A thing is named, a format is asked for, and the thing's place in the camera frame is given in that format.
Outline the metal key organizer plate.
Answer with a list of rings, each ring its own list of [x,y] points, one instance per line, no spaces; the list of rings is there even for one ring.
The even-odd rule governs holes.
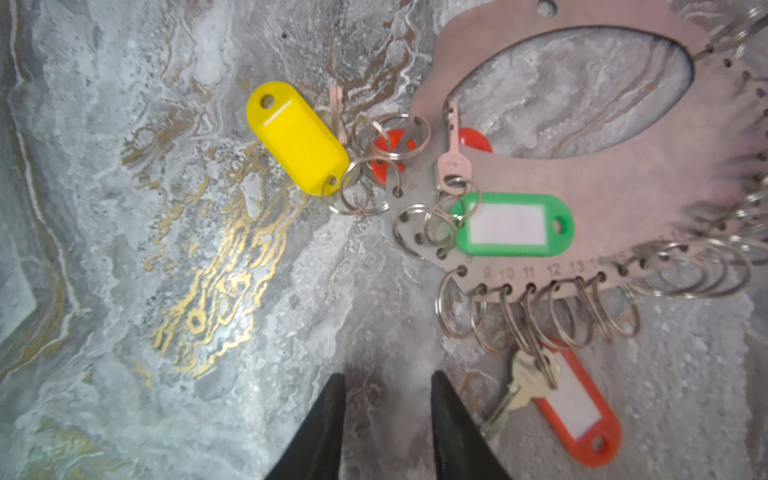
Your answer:
[[[579,299],[586,336],[631,337],[600,299],[618,287],[638,295],[729,296],[737,268],[752,270],[751,249],[765,249],[767,226],[767,94],[738,58],[767,26],[757,6],[716,34],[679,18],[663,1],[560,1],[552,17],[530,1],[492,1],[450,20],[437,37],[432,69],[417,89],[404,140],[388,150],[392,234],[408,256],[445,271],[472,299],[503,309],[519,304],[511,328],[528,350],[576,349],[576,324],[544,332],[532,305]],[[575,236],[552,257],[472,256],[456,245],[463,221],[450,214],[461,196],[437,187],[437,158],[448,150],[450,94],[483,63],[530,39],[579,28],[651,34],[691,57],[691,84],[659,120],[608,149],[573,159],[538,160],[460,145],[471,161],[463,195],[545,194],[571,210]]]

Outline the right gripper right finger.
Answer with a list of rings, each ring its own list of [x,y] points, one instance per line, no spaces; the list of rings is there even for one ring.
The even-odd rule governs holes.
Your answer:
[[[443,371],[431,377],[430,402],[437,479],[511,479]]]

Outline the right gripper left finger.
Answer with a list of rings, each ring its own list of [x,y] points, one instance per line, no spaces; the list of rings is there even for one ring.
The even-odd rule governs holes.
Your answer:
[[[266,479],[338,479],[345,410],[345,377],[335,373]]]

